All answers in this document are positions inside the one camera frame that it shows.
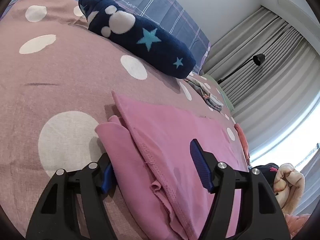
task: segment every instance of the metal screw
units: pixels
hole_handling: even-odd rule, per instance
[[[220,163],[218,163],[218,167],[220,169],[225,169],[227,167],[227,165],[225,163],[223,163],[223,162],[220,162]]]
[[[95,169],[96,167],[98,167],[98,164],[95,162],[89,164],[89,168],[92,170]]]
[[[63,173],[64,173],[64,169],[58,169],[58,170],[56,171],[56,174],[57,174],[58,176],[62,175]]]
[[[260,170],[254,168],[254,169],[252,169],[252,173],[253,173],[254,175],[259,175],[259,174],[260,174]]]

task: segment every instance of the gray curtain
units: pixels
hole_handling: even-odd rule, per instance
[[[252,157],[291,128],[320,91],[320,56],[296,29],[264,7],[211,47],[202,70],[219,80],[258,53],[266,55],[261,66],[249,62],[220,84]]]
[[[320,149],[301,173],[305,177],[305,188],[295,215],[311,214],[320,200]]]

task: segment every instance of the black lamp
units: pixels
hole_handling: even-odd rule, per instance
[[[239,69],[241,69],[243,66],[245,66],[247,63],[252,61],[257,65],[260,66],[265,60],[266,56],[262,53],[254,55],[252,59],[247,60],[245,63],[241,64],[239,67],[237,67],[232,73],[230,73],[228,76],[226,76],[223,79],[219,79],[217,81],[218,84],[221,84],[223,81],[225,81],[228,77],[232,76],[234,73],[236,73]]]

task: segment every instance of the lamp arm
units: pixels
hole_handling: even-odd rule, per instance
[[[230,76],[232,76],[234,73],[236,73],[239,69],[243,68],[246,64],[248,64],[250,61],[252,61],[252,59],[247,60],[246,62],[244,62],[243,64],[241,64],[239,67],[237,67],[234,71],[232,71],[228,76],[224,77],[223,79],[219,79],[217,81],[217,83],[220,85],[223,81],[225,81],[227,78],[229,78]]]

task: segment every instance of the orange cloth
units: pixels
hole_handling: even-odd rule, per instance
[[[245,160],[247,161],[247,164],[250,165],[250,154],[249,154],[249,146],[248,146],[247,139],[245,138],[244,132],[238,123],[235,124],[235,129],[238,132],[238,136],[242,145]]]
[[[284,215],[285,221],[287,222],[287,225],[289,228],[291,238],[293,238],[300,231],[300,229],[304,226],[304,224],[307,222],[309,217],[310,217],[310,214],[303,214],[300,216],[293,216],[288,214]]]

